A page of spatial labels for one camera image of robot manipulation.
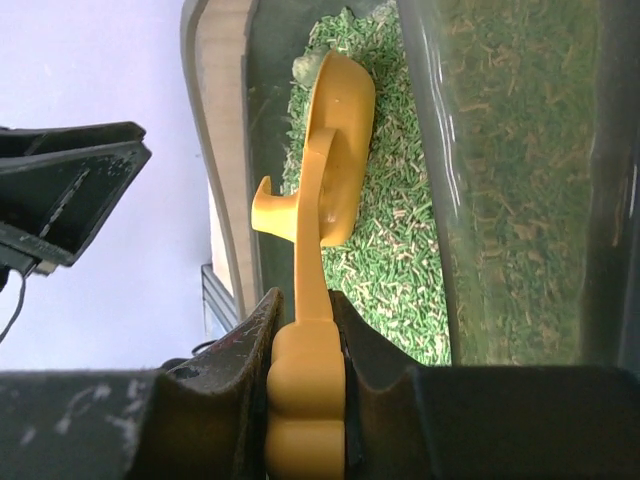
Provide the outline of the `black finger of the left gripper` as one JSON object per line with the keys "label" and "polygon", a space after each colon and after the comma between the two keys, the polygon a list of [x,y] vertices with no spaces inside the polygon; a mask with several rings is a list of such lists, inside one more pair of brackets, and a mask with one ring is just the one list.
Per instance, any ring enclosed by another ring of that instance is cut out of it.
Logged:
{"label": "black finger of the left gripper", "polygon": [[151,157],[134,122],[1,130],[1,266],[71,267]]}

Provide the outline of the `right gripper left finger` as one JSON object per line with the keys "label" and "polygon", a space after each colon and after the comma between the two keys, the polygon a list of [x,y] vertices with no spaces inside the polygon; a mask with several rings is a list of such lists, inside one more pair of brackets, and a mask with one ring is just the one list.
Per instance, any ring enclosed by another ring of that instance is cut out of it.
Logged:
{"label": "right gripper left finger", "polygon": [[5,479],[262,479],[266,372],[284,300],[172,369],[1,376]]}

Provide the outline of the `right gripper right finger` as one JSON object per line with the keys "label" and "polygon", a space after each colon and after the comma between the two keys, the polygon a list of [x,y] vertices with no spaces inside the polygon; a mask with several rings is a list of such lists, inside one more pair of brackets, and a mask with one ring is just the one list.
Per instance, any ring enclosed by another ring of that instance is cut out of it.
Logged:
{"label": "right gripper right finger", "polygon": [[350,479],[635,479],[639,382],[594,366],[425,366],[330,295]]}

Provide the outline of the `yellow litter scoop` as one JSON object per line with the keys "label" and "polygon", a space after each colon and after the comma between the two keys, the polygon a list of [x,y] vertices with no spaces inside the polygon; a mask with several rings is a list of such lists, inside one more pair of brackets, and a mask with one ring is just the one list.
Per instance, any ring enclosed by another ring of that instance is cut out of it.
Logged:
{"label": "yellow litter scoop", "polygon": [[297,191],[276,196],[264,177],[253,199],[253,229],[294,247],[294,320],[274,337],[266,384],[272,479],[345,475],[346,367],[322,253],[354,230],[375,97],[367,70],[329,51],[313,86]]}

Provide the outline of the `dark grey litter box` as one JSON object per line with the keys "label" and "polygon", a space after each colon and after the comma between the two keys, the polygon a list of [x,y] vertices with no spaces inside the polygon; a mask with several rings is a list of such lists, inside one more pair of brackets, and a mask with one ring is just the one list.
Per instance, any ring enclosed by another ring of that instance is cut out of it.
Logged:
{"label": "dark grey litter box", "polygon": [[425,364],[639,368],[635,1],[188,1],[181,49],[234,315],[293,244],[251,224],[298,189],[313,86],[343,54],[375,86],[354,230],[329,295]]}

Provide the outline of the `green litter clumps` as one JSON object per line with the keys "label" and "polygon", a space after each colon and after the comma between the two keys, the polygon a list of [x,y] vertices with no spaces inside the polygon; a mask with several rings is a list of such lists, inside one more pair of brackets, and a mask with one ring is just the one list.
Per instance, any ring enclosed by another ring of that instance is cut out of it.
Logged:
{"label": "green litter clumps", "polygon": [[292,65],[294,80],[306,88],[311,88],[315,83],[323,59],[324,54],[318,52],[310,52],[297,57]]}

